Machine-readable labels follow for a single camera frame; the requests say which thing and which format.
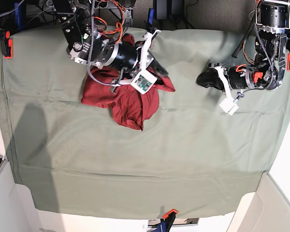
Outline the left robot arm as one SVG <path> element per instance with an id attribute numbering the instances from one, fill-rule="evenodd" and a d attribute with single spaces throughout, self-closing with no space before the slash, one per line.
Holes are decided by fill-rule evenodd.
<path id="1" fill-rule="evenodd" d="M 245 64 L 232 67 L 210 63 L 196 79 L 204 88 L 274 90 L 281 87 L 290 29 L 290 0 L 258 0 L 242 40 L 232 53 L 242 52 Z"/>

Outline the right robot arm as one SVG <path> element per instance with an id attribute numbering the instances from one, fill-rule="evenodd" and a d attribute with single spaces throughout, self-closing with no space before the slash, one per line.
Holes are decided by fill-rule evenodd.
<path id="1" fill-rule="evenodd" d="M 108 30 L 107 22 L 96 16 L 101 5 L 112 5 L 119 12 L 115 29 Z M 133 85 L 151 88 L 162 82 L 168 72 L 150 52 L 153 40 L 160 30 L 153 28 L 153 9 L 149 9 L 146 33 L 135 45 L 124 40 L 129 27 L 128 9 L 116 0 L 55 0 L 53 6 L 68 42 L 71 60 L 86 65 L 89 77 L 104 86 Z M 119 72 L 109 83 L 99 81 L 91 72 L 92 67 L 111 67 Z"/>

